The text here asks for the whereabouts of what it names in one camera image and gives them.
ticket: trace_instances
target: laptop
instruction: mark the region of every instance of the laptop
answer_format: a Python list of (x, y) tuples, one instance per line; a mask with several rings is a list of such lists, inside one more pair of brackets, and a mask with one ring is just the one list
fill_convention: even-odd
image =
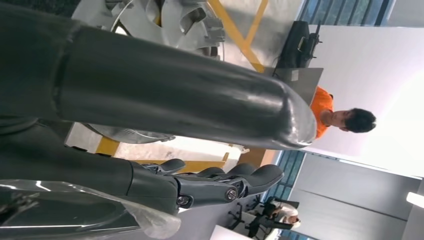
[(323, 70), (324, 68), (277, 68), (272, 76), (283, 81), (311, 105)]

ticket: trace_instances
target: white shirt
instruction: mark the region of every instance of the white shirt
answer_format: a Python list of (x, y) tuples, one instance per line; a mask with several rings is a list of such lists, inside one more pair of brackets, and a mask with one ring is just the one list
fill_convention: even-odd
[(277, 208), (281, 208), (279, 212), (283, 214), (284, 217), (293, 217), (299, 215), (298, 210), (288, 203), (280, 201), (271, 201), (271, 204), (276, 206)]
[[(289, 222), (287, 222), (288, 218), (299, 215), (298, 210), (294, 206), (288, 203), (280, 202), (280, 201), (271, 201), (271, 204), (277, 208), (281, 208), (281, 210), (279, 211), (279, 215), (281, 216), (279, 220), (280, 223), (290, 224)], [(292, 229), (295, 229), (295, 228), (298, 228), (301, 225), (301, 223), (295, 222), (292, 225), (293, 225)]]

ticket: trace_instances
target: black hair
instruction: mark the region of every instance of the black hair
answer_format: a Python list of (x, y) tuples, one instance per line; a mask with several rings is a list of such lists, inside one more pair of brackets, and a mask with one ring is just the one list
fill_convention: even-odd
[(354, 108), (351, 115), (346, 119), (346, 129), (353, 133), (366, 133), (376, 127), (376, 116), (370, 111)]

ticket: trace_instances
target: white wall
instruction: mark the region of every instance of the white wall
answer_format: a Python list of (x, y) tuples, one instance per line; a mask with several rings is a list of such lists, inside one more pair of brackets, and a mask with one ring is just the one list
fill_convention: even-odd
[(423, 0), (397, 0), (391, 9), (386, 25), (424, 28), (423, 11)]
[(420, 183), (307, 154), (290, 196), (300, 202), (296, 232), (320, 240), (400, 240), (412, 208), (406, 196)]
[(306, 150), (424, 176), (424, 28), (322, 26), (320, 38), (310, 67), (324, 68), (319, 85), (334, 95), (335, 110), (370, 110), (377, 127), (333, 127)]
[(407, 220), (421, 180), (307, 154), (295, 188)]
[(294, 189), (302, 224), (295, 231), (319, 240), (400, 240), (406, 221)]

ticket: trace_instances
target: screw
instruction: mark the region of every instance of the screw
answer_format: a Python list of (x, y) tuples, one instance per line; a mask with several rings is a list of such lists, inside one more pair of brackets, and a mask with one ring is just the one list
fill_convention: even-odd
[(186, 197), (186, 196), (179, 196), (176, 199), (176, 204), (178, 204), (178, 205), (186, 205), (188, 203), (189, 203), (189, 198)]
[(230, 189), (230, 190), (228, 190), (228, 191), (226, 192), (226, 198), (227, 198), (228, 200), (231, 200), (231, 201), (235, 200), (235, 199), (237, 198), (237, 191), (236, 191), (236, 190), (234, 190), (234, 189)]

